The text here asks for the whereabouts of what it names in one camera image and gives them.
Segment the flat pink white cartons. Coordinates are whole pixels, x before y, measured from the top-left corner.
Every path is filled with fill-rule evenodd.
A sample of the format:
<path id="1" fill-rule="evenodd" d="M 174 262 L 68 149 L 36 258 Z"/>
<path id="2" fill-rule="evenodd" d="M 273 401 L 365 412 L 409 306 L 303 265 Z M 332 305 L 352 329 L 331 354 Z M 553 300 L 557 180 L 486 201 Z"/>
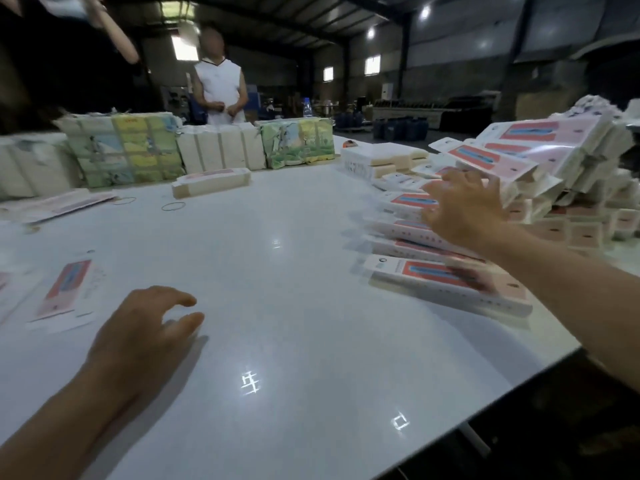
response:
<path id="1" fill-rule="evenodd" d="M 28 198 L 0 202 L 0 222 L 25 225 L 41 223 L 116 199 L 114 191 L 91 192 L 86 188 L 45 198 Z"/>

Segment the large colourful wrapped tissue bundle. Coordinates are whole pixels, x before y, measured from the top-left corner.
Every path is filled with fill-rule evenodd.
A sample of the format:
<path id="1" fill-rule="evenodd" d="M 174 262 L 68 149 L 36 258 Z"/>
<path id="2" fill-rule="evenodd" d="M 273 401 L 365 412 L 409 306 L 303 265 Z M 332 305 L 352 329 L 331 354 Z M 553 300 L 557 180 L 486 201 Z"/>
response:
<path id="1" fill-rule="evenodd" d="M 185 176 L 170 112 L 66 114 L 54 120 L 91 189 L 171 182 Z"/>

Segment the group of blue barrels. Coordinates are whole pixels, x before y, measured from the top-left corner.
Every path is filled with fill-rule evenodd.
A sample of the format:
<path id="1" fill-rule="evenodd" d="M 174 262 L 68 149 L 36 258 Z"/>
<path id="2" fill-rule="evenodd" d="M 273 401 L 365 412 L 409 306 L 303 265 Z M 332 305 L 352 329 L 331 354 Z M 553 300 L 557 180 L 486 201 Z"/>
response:
<path id="1" fill-rule="evenodd" d="M 424 141 L 428 135 L 426 118 L 402 117 L 377 119 L 372 124 L 372 138 L 387 142 Z"/>

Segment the small colourful wrapped tissue bundle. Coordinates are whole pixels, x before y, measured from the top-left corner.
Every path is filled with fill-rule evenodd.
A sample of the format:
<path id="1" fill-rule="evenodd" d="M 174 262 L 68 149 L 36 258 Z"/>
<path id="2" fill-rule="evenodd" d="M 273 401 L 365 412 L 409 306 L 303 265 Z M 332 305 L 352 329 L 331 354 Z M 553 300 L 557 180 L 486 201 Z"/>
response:
<path id="1" fill-rule="evenodd" d="M 333 120 L 293 118 L 257 121 L 269 169 L 308 165 L 335 159 Z"/>

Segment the white wrapped tissue bundle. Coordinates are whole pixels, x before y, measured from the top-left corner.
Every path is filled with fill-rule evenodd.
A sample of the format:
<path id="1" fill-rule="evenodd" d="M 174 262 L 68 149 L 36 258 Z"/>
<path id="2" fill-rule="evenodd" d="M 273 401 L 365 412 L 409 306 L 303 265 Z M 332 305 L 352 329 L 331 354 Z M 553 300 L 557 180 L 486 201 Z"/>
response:
<path id="1" fill-rule="evenodd" d="M 188 175 L 229 168 L 267 168 L 260 130 L 251 123 L 183 126 L 177 144 Z"/>
<path id="2" fill-rule="evenodd" d="M 55 196 L 82 186 L 64 133 L 0 136 L 0 200 Z"/>

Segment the person's right forearm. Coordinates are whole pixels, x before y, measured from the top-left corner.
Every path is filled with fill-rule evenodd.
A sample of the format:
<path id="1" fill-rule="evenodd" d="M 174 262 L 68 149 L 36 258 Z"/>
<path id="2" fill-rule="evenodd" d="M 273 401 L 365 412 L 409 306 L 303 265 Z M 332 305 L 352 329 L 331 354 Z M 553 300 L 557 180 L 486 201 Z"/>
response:
<path id="1" fill-rule="evenodd" d="M 640 394 L 640 277 L 499 223 L 478 254 L 521 282 L 604 366 Z"/>

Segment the person's left hand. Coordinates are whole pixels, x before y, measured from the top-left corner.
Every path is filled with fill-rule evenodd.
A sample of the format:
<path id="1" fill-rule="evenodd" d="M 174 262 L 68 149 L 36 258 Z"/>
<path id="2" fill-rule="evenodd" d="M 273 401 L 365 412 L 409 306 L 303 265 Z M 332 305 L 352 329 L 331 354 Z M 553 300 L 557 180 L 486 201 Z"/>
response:
<path id="1" fill-rule="evenodd" d="M 81 368 L 82 378 L 119 407 L 160 387 L 189 353 L 197 334 L 183 346 L 164 346 L 164 316 L 174 307 L 191 308 L 196 303 L 196 297 L 172 287 L 133 290 L 96 335 Z"/>

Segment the pile of pink white boxes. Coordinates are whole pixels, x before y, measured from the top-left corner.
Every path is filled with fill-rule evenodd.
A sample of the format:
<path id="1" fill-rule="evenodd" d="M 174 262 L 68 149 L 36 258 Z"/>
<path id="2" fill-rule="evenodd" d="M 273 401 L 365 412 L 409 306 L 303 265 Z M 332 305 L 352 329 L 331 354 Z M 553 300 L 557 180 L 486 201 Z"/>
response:
<path id="1" fill-rule="evenodd" d="M 621 111 L 588 95 L 538 120 L 492 123 L 476 138 L 431 144 L 446 164 L 499 178 L 509 219 L 546 241 L 597 256 L 640 237 L 640 176 L 622 165 L 636 146 L 640 99 Z"/>

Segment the long pink white box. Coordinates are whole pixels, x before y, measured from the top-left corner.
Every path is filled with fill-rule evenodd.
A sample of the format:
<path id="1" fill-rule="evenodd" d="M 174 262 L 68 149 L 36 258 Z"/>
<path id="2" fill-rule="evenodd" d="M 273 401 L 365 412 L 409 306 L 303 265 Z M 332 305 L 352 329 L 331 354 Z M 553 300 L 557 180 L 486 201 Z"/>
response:
<path id="1" fill-rule="evenodd" d="M 179 177 L 172 183 L 172 195 L 176 199 L 191 198 L 219 193 L 251 182 L 252 172 L 248 168 L 230 168 Z"/>

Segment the person's left forearm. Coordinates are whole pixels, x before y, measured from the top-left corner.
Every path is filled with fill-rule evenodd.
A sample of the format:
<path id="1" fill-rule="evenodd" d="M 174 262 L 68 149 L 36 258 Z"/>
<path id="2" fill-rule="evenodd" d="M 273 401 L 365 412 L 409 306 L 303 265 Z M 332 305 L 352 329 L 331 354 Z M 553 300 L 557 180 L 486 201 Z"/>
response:
<path id="1" fill-rule="evenodd" d="M 0 446 L 0 480 L 75 480 L 94 444 L 139 395 L 128 368 L 85 366 Z"/>

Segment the flat pink white carton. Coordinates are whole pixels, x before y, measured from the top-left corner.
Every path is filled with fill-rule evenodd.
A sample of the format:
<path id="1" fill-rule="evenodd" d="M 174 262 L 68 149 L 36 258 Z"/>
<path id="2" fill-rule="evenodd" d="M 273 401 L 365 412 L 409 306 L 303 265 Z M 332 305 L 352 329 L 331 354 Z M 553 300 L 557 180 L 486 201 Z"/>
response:
<path id="1" fill-rule="evenodd" d="M 100 253 L 87 250 L 74 255 L 48 286 L 26 329 L 52 334 L 88 325 L 99 314 L 107 281 L 108 266 Z"/>

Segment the person's right hand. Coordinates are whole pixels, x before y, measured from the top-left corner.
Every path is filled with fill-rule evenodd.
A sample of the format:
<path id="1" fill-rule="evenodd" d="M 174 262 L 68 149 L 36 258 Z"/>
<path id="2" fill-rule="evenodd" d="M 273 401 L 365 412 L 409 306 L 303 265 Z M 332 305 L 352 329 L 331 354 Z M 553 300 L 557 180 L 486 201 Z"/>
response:
<path id="1" fill-rule="evenodd" d="M 423 222 L 443 240 L 482 254 L 506 224 L 500 179 L 452 169 L 441 180 L 450 189 L 439 205 L 422 211 Z"/>

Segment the long workbench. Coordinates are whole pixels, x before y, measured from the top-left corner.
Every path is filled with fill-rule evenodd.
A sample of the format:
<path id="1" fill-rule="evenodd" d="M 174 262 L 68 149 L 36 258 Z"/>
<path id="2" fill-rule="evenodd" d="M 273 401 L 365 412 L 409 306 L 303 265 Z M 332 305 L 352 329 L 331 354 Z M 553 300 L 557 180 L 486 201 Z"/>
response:
<path id="1" fill-rule="evenodd" d="M 478 134 L 493 119 L 493 96 L 455 96 L 443 101 L 377 100 L 372 120 L 426 119 L 430 129 Z"/>

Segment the row of pink white boxes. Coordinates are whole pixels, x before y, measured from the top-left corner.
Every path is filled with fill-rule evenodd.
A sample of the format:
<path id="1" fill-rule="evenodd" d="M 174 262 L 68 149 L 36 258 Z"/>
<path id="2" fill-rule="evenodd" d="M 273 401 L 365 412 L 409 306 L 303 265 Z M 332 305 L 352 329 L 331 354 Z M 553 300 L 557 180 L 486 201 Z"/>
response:
<path id="1" fill-rule="evenodd" d="M 424 191 L 384 191 L 364 215 L 371 254 L 363 268 L 386 282 L 423 289 L 430 301 L 474 313 L 527 317 L 526 288 L 499 266 L 439 237 L 422 217 L 438 204 Z"/>

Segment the white plastic basket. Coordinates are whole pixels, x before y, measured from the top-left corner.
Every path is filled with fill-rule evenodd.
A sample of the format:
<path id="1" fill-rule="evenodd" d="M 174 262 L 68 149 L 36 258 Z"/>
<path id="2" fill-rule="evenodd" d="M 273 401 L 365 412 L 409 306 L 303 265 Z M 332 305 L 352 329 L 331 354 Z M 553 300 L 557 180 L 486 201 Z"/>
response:
<path id="1" fill-rule="evenodd" d="M 426 163 L 429 156 L 426 150 L 397 143 L 357 143 L 340 151 L 345 170 L 364 180 L 395 173 L 409 174 L 414 167 Z"/>

